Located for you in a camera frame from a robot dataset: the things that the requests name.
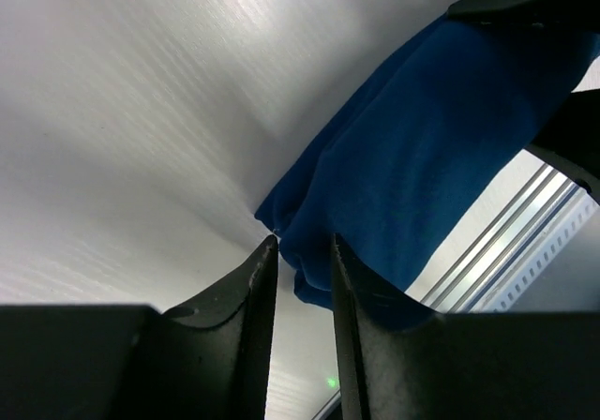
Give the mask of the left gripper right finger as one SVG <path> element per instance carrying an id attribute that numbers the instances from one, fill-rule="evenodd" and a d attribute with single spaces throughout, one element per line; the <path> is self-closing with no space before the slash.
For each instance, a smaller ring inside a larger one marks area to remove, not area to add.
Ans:
<path id="1" fill-rule="evenodd" d="M 595 419 L 595 312 L 440 313 L 332 240 L 347 419 Z"/>

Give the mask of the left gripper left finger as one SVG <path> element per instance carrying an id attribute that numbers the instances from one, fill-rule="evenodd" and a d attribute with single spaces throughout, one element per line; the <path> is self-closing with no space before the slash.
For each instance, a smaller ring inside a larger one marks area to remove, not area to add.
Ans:
<path id="1" fill-rule="evenodd" d="M 1 309 L 5 419 L 261 419 L 278 242 L 164 312 L 143 305 Z"/>

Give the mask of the blue t shirt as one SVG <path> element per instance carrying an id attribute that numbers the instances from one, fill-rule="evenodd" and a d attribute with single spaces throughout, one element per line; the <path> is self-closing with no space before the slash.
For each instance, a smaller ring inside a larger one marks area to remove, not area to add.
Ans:
<path id="1" fill-rule="evenodd" d="M 400 290 L 599 54 L 594 33 L 436 19 L 393 52 L 256 211 L 302 302 L 331 308 L 331 240 Z"/>

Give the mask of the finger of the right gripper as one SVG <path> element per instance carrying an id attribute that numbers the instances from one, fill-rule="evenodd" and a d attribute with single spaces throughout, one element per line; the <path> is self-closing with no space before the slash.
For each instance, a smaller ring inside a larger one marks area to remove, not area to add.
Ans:
<path id="1" fill-rule="evenodd" d="M 544 25 L 599 29 L 599 0 L 459 0 L 447 17 L 481 24 Z"/>
<path id="2" fill-rule="evenodd" d="M 599 90 L 572 93 L 526 150 L 588 193 L 598 193 Z"/>

